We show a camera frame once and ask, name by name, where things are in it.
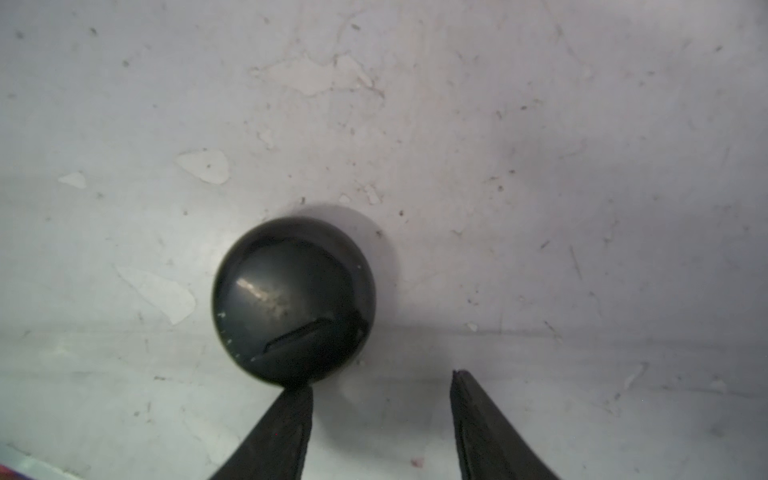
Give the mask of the black round charging case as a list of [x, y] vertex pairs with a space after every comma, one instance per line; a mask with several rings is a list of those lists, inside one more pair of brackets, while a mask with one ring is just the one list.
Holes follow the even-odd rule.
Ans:
[[283, 388], [344, 367], [367, 342], [376, 286], [357, 244], [311, 217], [267, 221], [224, 256], [213, 282], [214, 328], [233, 361]]

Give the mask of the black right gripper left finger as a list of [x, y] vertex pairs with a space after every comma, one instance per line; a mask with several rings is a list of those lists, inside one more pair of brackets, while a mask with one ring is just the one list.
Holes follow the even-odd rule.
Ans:
[[312, 431], [313, 390], [284, 390], [212, 480], [299, 480]]

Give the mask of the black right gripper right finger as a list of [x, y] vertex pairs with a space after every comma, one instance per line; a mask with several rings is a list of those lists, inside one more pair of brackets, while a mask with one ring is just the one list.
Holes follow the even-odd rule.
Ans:
[[450, 404], [464, 480], [557, 480], [467, 370], [455, 370]]

